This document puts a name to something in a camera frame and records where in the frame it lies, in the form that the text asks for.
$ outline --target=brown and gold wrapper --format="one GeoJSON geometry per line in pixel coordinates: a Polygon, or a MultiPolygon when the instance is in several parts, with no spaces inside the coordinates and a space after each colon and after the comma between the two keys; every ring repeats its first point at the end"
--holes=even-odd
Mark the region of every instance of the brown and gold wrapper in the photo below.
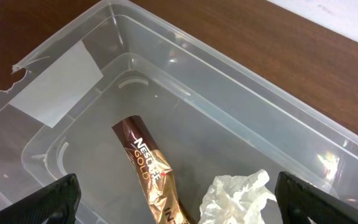
{"type": "Polygon", "coordinates": [[[190,223],[179,205],[172,169],[140,116],[123,119],[112,128],[135,167],[155,222],[190,223]]]}

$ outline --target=black object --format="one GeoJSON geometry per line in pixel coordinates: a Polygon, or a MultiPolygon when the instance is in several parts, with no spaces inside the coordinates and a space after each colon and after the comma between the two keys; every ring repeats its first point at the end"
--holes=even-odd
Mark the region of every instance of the black object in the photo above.
{"type": "Polygon", "coordinates": [[[74,224],[81,190],[75,174],[68,174],[0,211],[0,223],[74,224]]]}
{"type": "Polygon", "coordinates": [[[278,175],[275,195],[284,224],[358,224],[358,210],[287,172],[278,175]]]}

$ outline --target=white plastic wrapper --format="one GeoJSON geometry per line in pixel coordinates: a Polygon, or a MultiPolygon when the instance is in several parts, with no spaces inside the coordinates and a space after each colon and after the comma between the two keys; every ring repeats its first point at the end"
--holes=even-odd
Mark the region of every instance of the white plastic wrapper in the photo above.
{"type": "Polygon", "coordinates": [[[198,224],[264,224],[260,211],[267,199],[276,201],[265,187],[268,181],[265,170],[248,177],[215,177],[200,206],[198,224]]]}

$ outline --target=transparent plastic box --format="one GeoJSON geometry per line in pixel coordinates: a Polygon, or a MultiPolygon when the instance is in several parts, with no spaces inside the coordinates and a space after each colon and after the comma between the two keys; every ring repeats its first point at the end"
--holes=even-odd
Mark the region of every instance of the transparent plastic box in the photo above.
{"type": "MultiPolygon", "coordinates": [[[[66,173],[78,223],[154,223],[111,127],[140,115],[200,218],[217,175],[286,170],[358,208],[358,136],[194,37],[125,0],[101,1],[17,65],[0,91],[0,210],[66,173]],[[9,102],[78,41],[103,77],[50,128],[9,102]]],[[[275,202],[262,211],[281,222],[275,202]]]]}

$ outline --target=brown wooden surface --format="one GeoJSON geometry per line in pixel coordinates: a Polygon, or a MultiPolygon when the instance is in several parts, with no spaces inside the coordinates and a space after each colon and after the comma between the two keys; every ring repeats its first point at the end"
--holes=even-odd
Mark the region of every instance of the brown wooden surface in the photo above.
{"type": "MultiPolygon", "coordinates": [[[[358,43],[264,0],[133,0],[358,134],[358,43]]],[[[11,66],[97,0],[0,0],[0,90],[11,66]]]]}

